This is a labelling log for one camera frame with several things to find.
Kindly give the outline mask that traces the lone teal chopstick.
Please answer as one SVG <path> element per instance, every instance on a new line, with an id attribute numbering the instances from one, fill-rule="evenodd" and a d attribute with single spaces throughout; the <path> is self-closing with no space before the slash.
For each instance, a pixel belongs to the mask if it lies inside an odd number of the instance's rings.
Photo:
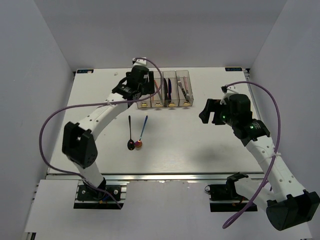
<path id="1" fill-rule="evenodd" d="M 159 101 L 160 101 L 161 106 L 164 107 L 164 106 L 165 106 L 165 102 L 164 102 L 164 100 L 163 100 L 163 96 L 162 96 L 162 94 L 161 94 L 161 91 L 159 91 L 159 92 L 157 93 L 157 95 L 158 95 L 158 98 L 159 98 Z"/>

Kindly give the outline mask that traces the black knife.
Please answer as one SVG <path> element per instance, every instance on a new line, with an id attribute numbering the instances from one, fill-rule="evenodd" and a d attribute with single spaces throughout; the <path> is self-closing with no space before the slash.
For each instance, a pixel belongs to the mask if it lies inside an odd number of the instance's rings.
<path id="1" fill-rule="evenodd" d="M 163 79 L 163 85 L 164 85 L 164 100 L 167 101 L 168 98 L 168 84 L 167 84 L 167 80 L 164 78 Z"/>

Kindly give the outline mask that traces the blue knife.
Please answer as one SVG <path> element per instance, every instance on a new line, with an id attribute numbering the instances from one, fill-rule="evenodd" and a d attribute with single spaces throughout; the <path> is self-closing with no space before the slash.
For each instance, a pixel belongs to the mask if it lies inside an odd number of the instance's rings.
<path id="1" fill-rule="evenodd" d="M 172 100 L 172 82 L 170 78 L 168 78 L 168 100 Z"/>

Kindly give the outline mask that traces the black handled fork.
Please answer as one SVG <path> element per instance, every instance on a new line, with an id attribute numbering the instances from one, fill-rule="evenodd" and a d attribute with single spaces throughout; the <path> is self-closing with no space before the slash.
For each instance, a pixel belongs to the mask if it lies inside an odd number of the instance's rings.
<path id="1" fill-rule="evenodd" d="M 188 97 L 188 95 L 187 95 L 187 93 L 186 93 L 186 91 L 185 91 L 185 89 L 184 89 L 184 87 L 183 87 L 183 84 L 182 84 L 181 79 L 180 79 L 179 76 L 177 76 L 177 85 L 180 87 L 184 98 L 185 98 L 187 101 L 189 101 L 189 97 Z"/>

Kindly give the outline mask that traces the pink handled fork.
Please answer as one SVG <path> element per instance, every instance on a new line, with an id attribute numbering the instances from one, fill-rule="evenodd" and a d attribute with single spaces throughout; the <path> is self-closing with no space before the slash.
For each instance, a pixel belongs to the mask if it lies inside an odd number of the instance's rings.
<path id="1" fill-rule="evenodd" d="M 183 77 L 183 82 L 184 82 L 184 87 L 185 87 L 185 93 L 186 93 L 186 99 L 188 101 L 191 100 L 191 95 L 192 95 L 192 89 L 191 89 L 191 84 L 190 84 L 190 79 L 186 76 Z"/>

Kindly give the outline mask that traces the blue handled iridescent spoon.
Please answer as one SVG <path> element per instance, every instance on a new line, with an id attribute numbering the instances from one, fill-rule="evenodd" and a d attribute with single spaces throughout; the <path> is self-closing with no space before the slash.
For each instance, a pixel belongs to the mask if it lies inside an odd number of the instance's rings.
<path id="1" fill-rule="evenodd" d="M 141 133 L 140 133 L 140 137 L 139 137 L 139 139 L 134 143 L 134 146 L 135 146 L 136 148 L 140 148 L 140 147 L 142 147 L 142 145 L 143 145 L 142 137 L 143 137 L 143 133 L 144 133 L 144 130 L 145 130 L 145 127 L 146 127 L 148 118 L 149 118 L 149 116 L 146 115 L 146 116 L 145 116 L 145 119 L 144 119 L 143 126 L 142 126 L 142 130 L 141 130 Z"/>

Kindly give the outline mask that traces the black spoon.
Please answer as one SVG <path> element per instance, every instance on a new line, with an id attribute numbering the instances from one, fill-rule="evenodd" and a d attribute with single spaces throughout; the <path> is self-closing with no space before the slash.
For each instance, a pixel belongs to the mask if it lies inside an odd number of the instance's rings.
<path id="1" fill-rule="evenodd" d="M 129 140 L 127 142 L 127 148 L 132 151 L 135 149 L 135 142 L 132 139 L 132 128 L 131 128 L 131 116 L 128 116 L 128 123 L 129 123 Z"/>

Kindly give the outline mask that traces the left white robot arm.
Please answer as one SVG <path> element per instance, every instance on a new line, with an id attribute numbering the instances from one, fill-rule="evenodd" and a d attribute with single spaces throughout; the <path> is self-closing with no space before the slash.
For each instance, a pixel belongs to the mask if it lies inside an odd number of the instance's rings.
<path id="1" fill-rule="evenodd" d="M 96 164 L 98 150 L 96 140 L 113 119 L 126 111 L 132 103 L 155 92 L 154 73 L 147 67 L 135 65 L 111 91 L 105 102 L 77 123 L 64 126 L 62 152 L 73 162 L 84 177 L 86 191 L 96 200 L 106 195 L 106 179 Z"/>

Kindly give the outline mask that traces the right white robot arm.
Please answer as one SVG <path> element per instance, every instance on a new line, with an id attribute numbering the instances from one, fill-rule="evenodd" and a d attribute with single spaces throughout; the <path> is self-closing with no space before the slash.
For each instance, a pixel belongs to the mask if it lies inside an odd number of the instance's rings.
<path id="1" fill-rule="evenodd" d="M 224 99 L 209 98 L 199 118 L 207 124 L 228 125 L 243 146 L 252 154 L 271 185 L 272 191 L 262 188 L 244 173 L 227 178 L 226 195 L 236 200 L 240 196 L 253 199 L 265 211 L 271 225 L 278 231 L 312 220 L 320 205 L 319 195 L 309 192 L 291 173 L 273 144 L 266 125 L 253 117 L 251 101 L 245 94 L 226 94 Z"/>

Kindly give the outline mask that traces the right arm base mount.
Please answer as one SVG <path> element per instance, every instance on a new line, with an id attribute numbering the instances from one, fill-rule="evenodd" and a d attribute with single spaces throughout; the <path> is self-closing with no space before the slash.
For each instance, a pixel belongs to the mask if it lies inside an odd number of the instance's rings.
<path id="1" fill-rule="evenodd" d="M 209 184 L 204 192 L 209 195 L 211 213 L 236 213 L 242 210 L 249 199 L 236 193 L 235 182 L 246 179 L 245 173 L 235 173 L 227 177 L 224 184 Z"/>

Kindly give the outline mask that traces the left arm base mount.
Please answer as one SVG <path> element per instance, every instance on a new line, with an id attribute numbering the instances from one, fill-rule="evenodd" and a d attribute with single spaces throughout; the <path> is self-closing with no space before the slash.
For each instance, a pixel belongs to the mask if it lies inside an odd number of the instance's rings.
<path id="1" fill-rule="evenodd" d="M 107 184 L 105 190 L 122 207 L 126 199 L 127 186 L 120 184 Z M 74 209 L 81 210 L 120 210 L 117 203 L 106 193 L 89 189 L 84 183 L 79 183 L 75 200 Z"/>

